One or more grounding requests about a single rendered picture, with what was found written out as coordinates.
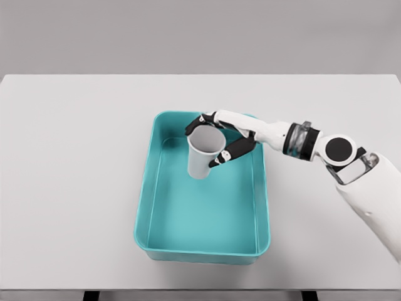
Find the grey paper cup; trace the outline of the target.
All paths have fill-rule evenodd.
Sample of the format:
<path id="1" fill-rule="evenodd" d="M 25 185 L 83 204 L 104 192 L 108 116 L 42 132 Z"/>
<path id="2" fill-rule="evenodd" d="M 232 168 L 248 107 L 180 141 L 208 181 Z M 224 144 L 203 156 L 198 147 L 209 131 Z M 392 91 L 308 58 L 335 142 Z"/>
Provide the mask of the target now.
<path id="1" fill-rule="evenodd" d="M 187 172 L 194 179 L 205 179 L 210 173 L 210 161 L 223 151 L 226 138 L 219 129 L 210 125 L 200 125 L 187 137 L 187 142 Z"/>

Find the teal rectangular basket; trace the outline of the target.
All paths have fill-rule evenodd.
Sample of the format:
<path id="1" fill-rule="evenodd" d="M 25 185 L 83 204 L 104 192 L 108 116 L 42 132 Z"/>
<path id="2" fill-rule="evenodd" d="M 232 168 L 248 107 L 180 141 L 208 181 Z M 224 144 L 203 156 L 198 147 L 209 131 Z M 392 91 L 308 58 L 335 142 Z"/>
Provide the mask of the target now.
<path id="1" fill-rule="evenodd" d="M 197 116 L 154 118 L 133 237 L 154 260 L 252 264 L 271 244 L 264 147 L 194 179 L 184 129 Z"/>

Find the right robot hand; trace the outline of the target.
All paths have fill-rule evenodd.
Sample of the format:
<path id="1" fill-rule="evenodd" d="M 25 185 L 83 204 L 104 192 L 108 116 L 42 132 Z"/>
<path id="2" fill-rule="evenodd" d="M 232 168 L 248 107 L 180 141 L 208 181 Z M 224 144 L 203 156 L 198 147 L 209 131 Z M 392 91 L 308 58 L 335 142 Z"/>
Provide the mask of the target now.
<path id="1" fill-rule="evenodd" d="M 268 144 L 271 138 L 266 122 L 228 110 L 200 114 L 185 128 L 185 135 L 189 136 L 201 125 L 234 130 L 242 135 L 241 138 L 228 144 L 214 160 L 210 161 L 210 168 L 244 156 L 253 151 L 258 143 Z"/>

